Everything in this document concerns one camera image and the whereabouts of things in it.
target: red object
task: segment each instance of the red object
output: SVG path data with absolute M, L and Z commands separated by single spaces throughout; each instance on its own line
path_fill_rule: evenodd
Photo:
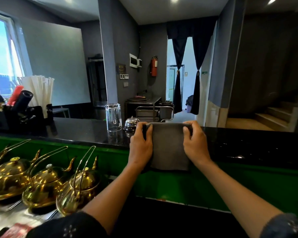
M 9 101 L 7 103 L 8 105 L 11 105 L 11 106 L 13 105 L 13 102 L 15 102 L 18 99 L 18 97 L 19 97 L 19 95 L 20 95 L 23 88 L 24 87 L 22 85 L 16 86 L 16 88 L 14 89 L 11 97 L 9 98 Z
M 1 238 L 24 238 L 31 229 L 28 225 L 15 223 Z
M 158 57 L 154 56 L 151 59 L 151 76 L 156 77 L 157 76 L 157 70 L 158 70 Z

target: clear drinking glass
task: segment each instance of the clear drinking glass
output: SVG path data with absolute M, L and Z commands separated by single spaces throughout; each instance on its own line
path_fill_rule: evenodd
M 121 112 L 119 103 L 109 103 L 106 107 L 107 130 L 110 132 L 119 131 L 122 128 Z

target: green counter panel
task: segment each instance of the green counter panel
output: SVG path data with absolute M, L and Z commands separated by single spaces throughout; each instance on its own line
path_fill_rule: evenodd
M 22 139 L 0 137 L 0 151 L 8 144 L 11 145 L 20 141 Z M 64 144 L 32 140 L 8 153 L 3 162 L 15 156 L 30 160 L 40 148 L 42 154 L 45 154 L 62 146 Z M 74 168 L 76 168 L 89 146 L 67 146 L 69 148 L 66 152 L 61 152 L 43 161 L 38 170 L 49 163 L 67 167 L 69 159 L 78 156 L 74 163 Z M 98 170 L 113 176 L 118 176 L 128 161 L 127 150 L 96 148 L 88 164 L 89 167 L 91 167 L 96 155 L 99 157 Z M 298 216 L 298 170 L 220 162 L 218 165 L 263 199 L 284 212 L 292 212 Z M 147 198 L 164 199 L 223 211 L 228 210 L 212 185 L 193 165 L 189 172 L 148 171 L 139 176 L 134 186 L 134 192 L 137 196 Z

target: hand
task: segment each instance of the hand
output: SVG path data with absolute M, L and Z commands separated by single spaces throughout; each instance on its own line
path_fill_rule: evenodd
M 135 135 L 130 138 L 128 165 L 141 172 L 152 156 L 152 125 L 147 130 L 146 139 L 142 133 L 142 126 L 146 122 L 138 122 Z
M 183 127 L 183 147 L 188 158 L 195 166 L 212 163 L 210 154 L 207 150 L 207 137 L 198 122 L 187 121 L 184 123 L 191 124 L 193 128 L 193 135 L 191 137 L 189 129 Z

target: window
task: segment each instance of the window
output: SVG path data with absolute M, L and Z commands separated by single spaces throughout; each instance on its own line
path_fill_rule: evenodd
M 9 98 L 16 85 L 17 77 L 23 77 L 18 42 L 11 18 L 0 15 L 0 94 Z

